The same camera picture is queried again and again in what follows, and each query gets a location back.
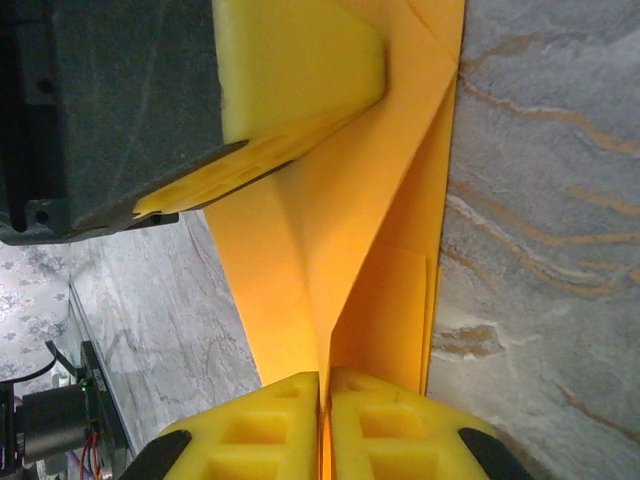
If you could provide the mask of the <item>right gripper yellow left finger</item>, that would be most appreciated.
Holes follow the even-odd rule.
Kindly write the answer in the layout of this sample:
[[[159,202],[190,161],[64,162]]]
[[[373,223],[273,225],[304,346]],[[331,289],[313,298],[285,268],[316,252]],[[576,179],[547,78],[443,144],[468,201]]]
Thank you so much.
[[[177,421],[132,462],[134,479],[316,479],[319,378],[301,372]]]

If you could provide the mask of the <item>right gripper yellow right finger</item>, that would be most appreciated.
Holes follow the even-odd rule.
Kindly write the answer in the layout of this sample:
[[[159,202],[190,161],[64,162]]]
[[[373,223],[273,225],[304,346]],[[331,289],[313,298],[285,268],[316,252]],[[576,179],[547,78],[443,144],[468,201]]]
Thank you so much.
[[[330,374],[329,479],[528,479],[484,420],[362,372]]]

